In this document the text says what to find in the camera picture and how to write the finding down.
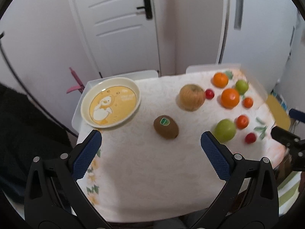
cartoon duck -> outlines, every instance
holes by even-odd
[[[108,95],[102,98],[98,105],[94,108],[93,119],[100,121],[100,124],[107,124],[107,116],[113,113],[111,106],[114,103],[114,100],[115,97],[113,95]]]

silver bolt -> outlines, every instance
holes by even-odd
[[[66,159],[67,157],[68,157],[68,153],[63,153],[60,156],[61,159]]]
[[[264,158],[263,158],[263,161],[264,161],[265,163],[269,163],[269,159],[268,159],[267,157],[264,157]]]
[[[235,154],[235,155],[234,155],[234,158],[235,158],[236,160],[241,160],[241,159],[242,159],[242,156],[241,156],[240,154]]]
[[[33,162],[37,163],[39,161],[39,159],[40,159],[39,157],[34,157]]]

large green fruit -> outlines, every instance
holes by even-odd
[[[220,142],[224,143],[234,138],[236,133],[235,124],[229,119],[219,121],[213,135]]]
[[[243,95],[249,89],[249,85],[245,80],[238,80],[235,84],[235,89],[238,91],[240,95]]]

orange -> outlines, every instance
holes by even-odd
[[[218,88],[224,88],[229,82],[228,76],[225,73],[217,72],[213,77],[213,84]]]
[[[249,118],[246,115],[240,115],[235,123],[238,129],[244,129],[249,125]]]
[[[236,89],[225,89],[222,92],[221,104],[225,108],[234,108],[239,103],[239,93]]]
[[[242,101],[242,104],[245,108],[251,108],[253,106],[253,99],[251,97],[246,97]]]

kiwi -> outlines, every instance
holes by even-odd
[[[165,139],[175,139],[179,134],[179,127],[173,118],[161,115],[153,122],[156,132]]]

